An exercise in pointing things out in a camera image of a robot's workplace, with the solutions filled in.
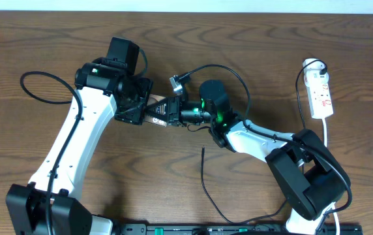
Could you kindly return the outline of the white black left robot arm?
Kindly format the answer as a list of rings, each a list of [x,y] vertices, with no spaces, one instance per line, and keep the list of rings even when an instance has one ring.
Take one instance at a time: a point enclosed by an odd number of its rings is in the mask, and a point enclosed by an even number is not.
[[[75,74],[68,115],[27,185],[11,185],[6,205],[16,234],[120,234],[119,223],[93,215],[80,202],[85,174],[112,120],[141,125],[152,81],[136,73],[144,51],[114,37],[108,53]]]

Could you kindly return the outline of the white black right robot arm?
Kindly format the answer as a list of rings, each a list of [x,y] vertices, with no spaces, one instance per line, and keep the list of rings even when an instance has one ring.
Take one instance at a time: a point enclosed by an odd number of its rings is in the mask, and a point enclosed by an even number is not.
[[[275,132],[240,117],[220,80],[204,82],[199,95],[199,101],[190,101],[186,93],[166,97],[145,113],[173,126],[203,124],[220,148],[267,163],[292,207],[285,229],[319,234],[327,216],[338,211],[335,203],[351,190],[348,175],[318,135],[310,129]]]

